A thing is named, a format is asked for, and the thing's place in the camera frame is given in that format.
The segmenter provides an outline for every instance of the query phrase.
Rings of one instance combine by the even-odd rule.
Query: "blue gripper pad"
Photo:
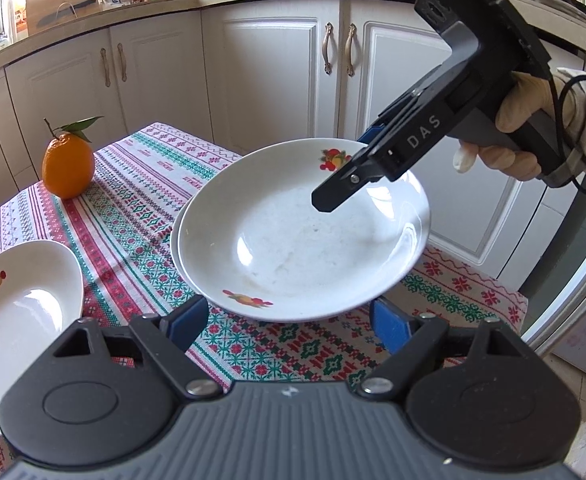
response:
[[[185,352],[209,323],[209,302],[196,294],[160,321],[160,330]]]
[[[364,132],[358,139],[358,142],[364,142],[368,144],[371,140],[377,137],[377,134],[384,129],[384,126],[371,126],[366,132]]]
[[[413,316],[400,310],[384,296],[375,298],[369,306],[371,328],[391,354],[400,350],[411,338]]]

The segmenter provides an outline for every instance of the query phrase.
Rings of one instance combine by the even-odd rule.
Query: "knife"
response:
[[[83,2],[80,2],[79,4],[75,4],[73,6],[73,9],[75,9],[75,11],[77,12],[77,9],[82,9],[84,7],[88,7],[89,5],[96,4],[96,3],[97,3],[97,0],[84,0]],[[68,16],[69,14],[75,14],[75,12],[73,12],[73,9],[71,9],[71,7],[65,7],[64,9],[59,9],[57,12],[52,12],[51,14],[48,14],[48,15],[44,16],[44,18],[39,20],[37,27],[38,28],[44,27],[45,25],[48,25],[49,23],[57,22],[57,20],[59,18],[63,18],[65,16]]]

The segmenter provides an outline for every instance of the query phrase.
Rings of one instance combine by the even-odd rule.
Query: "screw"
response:
[[[373,395],[388,394],[393,389],[393,383],[384,377],[372,377],[362,383],[362,389]]]
[[[219,384],[211,379],[195,379],[186,385],[186,391],[194,397],[212,397],[219,393]]]
[[[296,396],[299,393],[299,390],[297,388],[295,388],[294,386],[289,386],[288,388],[284,388],[283,390],[281,390],[281,394],[285,397],[288,397],[289,399],[291,397]]]

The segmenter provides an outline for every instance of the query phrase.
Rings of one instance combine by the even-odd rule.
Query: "table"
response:
[[[167,314],[193,295],[171,261],[173,220],[239,156],[155,123],[95,158],[93,183],[80,197],[61,201],[39,182],[1,206],[0,252],[37,238],[69,247],[84,274],[84,316],[103,326]],[[387,296],[411,314],[433,312],[458,326],[496,315],[516,331],[527,308],[517,292],[432,247]],[[366,307],[300,324],[257,322],[212,308],[187,355],[228,387],[236,379],[356,383],[388,352],[371,332]],[[0,474],[12,459],[0,437]]]

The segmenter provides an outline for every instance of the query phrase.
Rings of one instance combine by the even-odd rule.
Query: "cutting board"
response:
[[[69,9],[68,4],[76,5],[85,1],[86,0],[26,0],[26,24],[28,25],[28,35],[31,36],[36,32],[55,27],[55,25],[59,25],[60,23],[73,21],[75,16],[71,12],[71,14],[59,16],[57,20],[52,20],[45,25],[38,25],[42,18],[51,15],[55,16],[57,9],[62,12],[63,10]],[[93,14],[99,11],[100,4],[98,3],[98,0],[95,0],[95,3],[76,9],[75,12],[77,13],[77,17],[81,18],[82,16],[87,16],[88,14]]]

